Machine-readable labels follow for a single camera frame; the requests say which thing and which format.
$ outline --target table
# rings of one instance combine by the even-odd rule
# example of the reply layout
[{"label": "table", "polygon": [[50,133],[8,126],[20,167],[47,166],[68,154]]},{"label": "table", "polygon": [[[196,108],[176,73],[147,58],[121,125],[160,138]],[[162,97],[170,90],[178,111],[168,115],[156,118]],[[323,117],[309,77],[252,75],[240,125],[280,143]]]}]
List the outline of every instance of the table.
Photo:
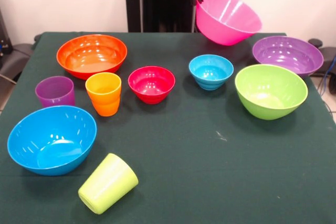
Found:
[{"label": "table", "polygon": [[[292,114],[263,121],[242,106],[235,74],[255,63],[252,45],[275,34],[257,34],[231,47],[202,34],[111,33],[128,55],[119,112],[100,117],[85,81],[67,74],[57,49],[87,33],[44,33],[0,116],[1,223],[336,223],[336,126],[310,78],[306,102]],[[220,89],[200,89],[188,72],[201,54],[231,60],[234,75]],[[159,65],[176,76],[168,98],[146,105],[127,84],[128,75]],[[38,176],[14,163],[7,137],[15,124],[41,108],[35,85],[55,75],[70,77],[76,105],[98,124],[87,159],[59,177]],[[78,188],[103,158],[115,153],[135,171],[139,184],[102,215],[79,199]]]}]

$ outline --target blue bowl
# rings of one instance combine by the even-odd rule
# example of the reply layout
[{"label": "blue bowl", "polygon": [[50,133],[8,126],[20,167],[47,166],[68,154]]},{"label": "blue bowl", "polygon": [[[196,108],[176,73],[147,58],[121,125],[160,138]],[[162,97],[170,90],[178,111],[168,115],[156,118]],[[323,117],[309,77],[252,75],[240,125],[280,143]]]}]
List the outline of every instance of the blue bowl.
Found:
[{"label": "blue bowl", "polygon": [[189,63],[189,71],[197,84],[205,90],[222,86],[233,74],[232,63],[218,55],[200,55]]},{"label": "blue bowl", "polygon": [[88,156],[97,135],[93,117],[75,106],[51,106],[23,118],[11,131],[11,158],[46,176],[66,174]]}]

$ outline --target red bowl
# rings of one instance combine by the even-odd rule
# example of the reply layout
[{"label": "red bowl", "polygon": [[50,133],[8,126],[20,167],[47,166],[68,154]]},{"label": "red bowl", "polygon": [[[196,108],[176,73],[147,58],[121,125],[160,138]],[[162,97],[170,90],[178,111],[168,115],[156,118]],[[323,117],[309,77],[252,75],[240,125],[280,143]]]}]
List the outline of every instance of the red bowl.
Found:
[{"label": "red bowl", "polygon": [[162,102],[175,85],[174,74],[158,66],[146,66],[133,71],[128,85],[136,96],[147,104]]},{"label": "red bowl", "polygon": [[73,76],[87,80],[100,72],[116,72],[125,61],[126,45],[109,35],[85,35],[69,40],[57,51],[57,62]]}]

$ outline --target green bowl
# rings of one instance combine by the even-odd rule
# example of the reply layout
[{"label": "green bowl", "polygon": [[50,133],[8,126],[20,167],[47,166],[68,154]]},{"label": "green bowl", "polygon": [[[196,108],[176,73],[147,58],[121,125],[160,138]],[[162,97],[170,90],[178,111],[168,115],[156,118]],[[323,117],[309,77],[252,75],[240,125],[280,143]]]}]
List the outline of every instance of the green bowl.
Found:
[{"label": "green bowl", "polygon": [[243,68],[235,78],[235,85],[244,107],[264,120],[288,115],[308,96],[307,85],[297,74],[268,64]]}]

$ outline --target lime green cup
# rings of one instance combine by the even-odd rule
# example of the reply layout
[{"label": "lime green cup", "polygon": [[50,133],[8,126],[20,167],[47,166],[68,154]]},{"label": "lime green cup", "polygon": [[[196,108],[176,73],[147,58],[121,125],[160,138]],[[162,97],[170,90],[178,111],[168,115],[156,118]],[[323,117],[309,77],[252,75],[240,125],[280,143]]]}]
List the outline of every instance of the lime green cup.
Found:
[{"label": "lime green cup", "polygon": [[78,190],[79,198],[100,215],[139,183],[120,157],[109,153]]},{"label": "lime green cup", "polygon": [[243,68],[236,75],[235,85],[244,107],[264,120],[288,115],[308,96],[307,85],[297,74],[268,64]]}]

